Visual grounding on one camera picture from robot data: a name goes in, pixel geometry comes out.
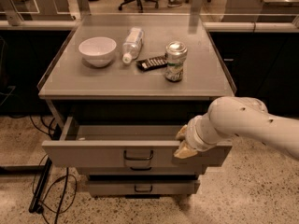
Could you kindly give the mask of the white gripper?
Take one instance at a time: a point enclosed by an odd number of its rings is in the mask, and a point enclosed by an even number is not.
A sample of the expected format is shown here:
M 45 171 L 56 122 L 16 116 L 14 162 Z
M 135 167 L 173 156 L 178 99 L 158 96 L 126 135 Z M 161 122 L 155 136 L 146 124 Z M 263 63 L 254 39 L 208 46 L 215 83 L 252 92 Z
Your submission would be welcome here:
M 176 139 L 182 141 L 174 156 L 179 159 L 187 159 L 197 154 L 197 151 L 205 152 L 215 147 L 219 142 L 231 138 L 231 135 L 216 130 L 212 125 L 208 114 L 192 118 L 188 124 L 180 128 Z

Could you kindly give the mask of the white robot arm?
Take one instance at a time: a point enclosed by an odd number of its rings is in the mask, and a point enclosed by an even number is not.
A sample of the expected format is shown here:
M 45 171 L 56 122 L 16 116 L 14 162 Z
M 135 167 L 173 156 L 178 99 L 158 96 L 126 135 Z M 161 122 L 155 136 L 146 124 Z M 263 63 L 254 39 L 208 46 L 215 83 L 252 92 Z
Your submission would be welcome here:
M 214 100 L 205 115 L 195 116 L 176 135 L 174 156 L 186 159 L 206 152 L 233 136 L 247 137 L 299 159 L 299 120 L 272 115 L 265 104 L 250 97 Z

